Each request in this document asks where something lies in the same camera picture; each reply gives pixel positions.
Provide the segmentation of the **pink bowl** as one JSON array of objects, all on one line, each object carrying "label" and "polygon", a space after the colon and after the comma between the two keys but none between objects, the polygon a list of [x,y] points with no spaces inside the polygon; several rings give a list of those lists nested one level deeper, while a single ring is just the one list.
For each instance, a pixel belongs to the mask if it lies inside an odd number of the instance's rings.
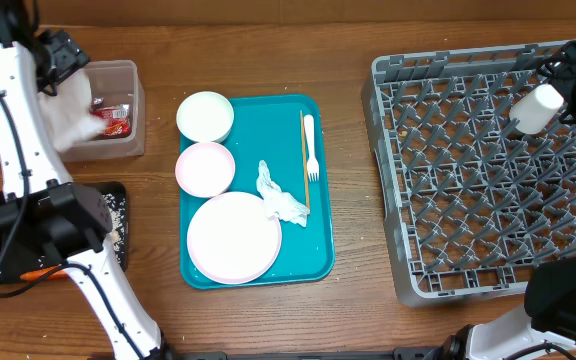
[{"label": "pink bowl", "polygon": [[198,198],[212,198],[224,193],[236,172],[235,160],[223,145],[195,143],[182,151],[175,165],[179,187]]}]

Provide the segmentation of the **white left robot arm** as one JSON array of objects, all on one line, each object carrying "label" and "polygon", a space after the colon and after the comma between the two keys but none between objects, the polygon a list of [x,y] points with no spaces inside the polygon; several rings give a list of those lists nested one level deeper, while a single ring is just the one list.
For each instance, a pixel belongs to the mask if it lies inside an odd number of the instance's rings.
[{"label": "white left robot arm", "polygon": [[0,1],[0,271],[12,245],[23,244],[78,286],[115,358],[173,359],[117,261],[104,197],[73,181],[42,119],[38,94],[58,96],[58,85],[90,59],[68,33],[38,27],[37,9]]}]

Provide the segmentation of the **cream white bowl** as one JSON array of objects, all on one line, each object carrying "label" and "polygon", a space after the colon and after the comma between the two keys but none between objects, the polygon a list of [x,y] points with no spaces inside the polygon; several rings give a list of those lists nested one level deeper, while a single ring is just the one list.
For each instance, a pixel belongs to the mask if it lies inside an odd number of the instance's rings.
[{"label": "cream white bowl", "polygon": [[223,95],[201,91],[179,105],[176,124],[180,133],[193,142],[223,142],[234,123],[234,108]]}]

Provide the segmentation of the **white paper cup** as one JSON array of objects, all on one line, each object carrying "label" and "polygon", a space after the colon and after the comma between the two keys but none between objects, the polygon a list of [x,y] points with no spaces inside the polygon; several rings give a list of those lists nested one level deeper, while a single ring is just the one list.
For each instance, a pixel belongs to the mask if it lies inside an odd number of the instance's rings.
[{"label": "white paper cup", "polygon": [[516,129],[524,134],[541,132],[564,105],[563,96],[550,84],[537,86],[509,111]]}]

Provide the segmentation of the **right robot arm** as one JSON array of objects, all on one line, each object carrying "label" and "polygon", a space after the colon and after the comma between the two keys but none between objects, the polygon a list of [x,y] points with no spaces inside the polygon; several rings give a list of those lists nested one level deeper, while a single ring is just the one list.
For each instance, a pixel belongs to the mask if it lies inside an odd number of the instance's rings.
[{"label": "right robot arm", "polygon": [[[540,60],[547,82],[515,104],[509,116],[525,134],[541,131],[552,117],[576,125],[576,40]],[[430,359],[535,359],[576,349],[576,257],[546,263],[530,279],[522,306],[498,319],[467,325],[428,353]]]}]

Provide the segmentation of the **red snack wrapper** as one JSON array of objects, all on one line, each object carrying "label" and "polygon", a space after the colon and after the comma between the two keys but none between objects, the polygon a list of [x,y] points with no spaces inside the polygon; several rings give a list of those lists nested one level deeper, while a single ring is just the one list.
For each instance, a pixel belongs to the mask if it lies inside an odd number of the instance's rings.
[{"label": "red snack wrapper", "polygon": [[128,103],[107,104],[103,97],[96,97],[90,113],[105,123],[99,131],[100,139],[124,138],[132,133],[132,110]]}]

